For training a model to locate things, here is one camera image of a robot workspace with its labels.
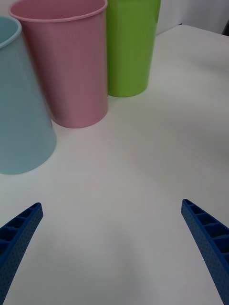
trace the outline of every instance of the table surface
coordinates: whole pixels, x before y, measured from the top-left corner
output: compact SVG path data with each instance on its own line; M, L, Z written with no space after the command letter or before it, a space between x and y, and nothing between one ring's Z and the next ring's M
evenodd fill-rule
M229 38L188 26L156 38L148 89L109 97L39 168L0 175L0 226L44 218L4 305L220 305L180 213L188 198L229 226Z

